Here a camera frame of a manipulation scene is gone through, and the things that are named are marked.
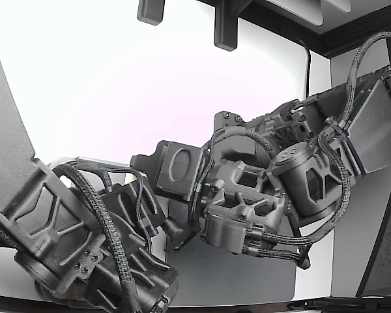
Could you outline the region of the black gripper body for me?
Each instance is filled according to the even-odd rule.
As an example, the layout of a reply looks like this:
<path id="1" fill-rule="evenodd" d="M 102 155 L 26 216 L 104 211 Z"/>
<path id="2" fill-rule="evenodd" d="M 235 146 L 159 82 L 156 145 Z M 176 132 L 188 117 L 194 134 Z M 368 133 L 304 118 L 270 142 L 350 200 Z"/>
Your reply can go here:
<path id="1" fill-rule="evenodd" d="M 156 188 L 190 201 L 201 159 L 201 148 L 177 142 L 163 143 Z"/>

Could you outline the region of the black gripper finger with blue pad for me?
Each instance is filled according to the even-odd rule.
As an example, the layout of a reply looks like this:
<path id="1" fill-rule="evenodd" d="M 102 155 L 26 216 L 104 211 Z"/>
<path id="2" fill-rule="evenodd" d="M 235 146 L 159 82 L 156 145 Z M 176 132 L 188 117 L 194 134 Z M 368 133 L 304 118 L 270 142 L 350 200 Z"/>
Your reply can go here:
<path id="1" fill-rule="evenodd" d="M 130 160 L 130 167 L 136 170 L 153 170 L 157 167 L 157 157 L 155 155 L 133 155 Z"/>

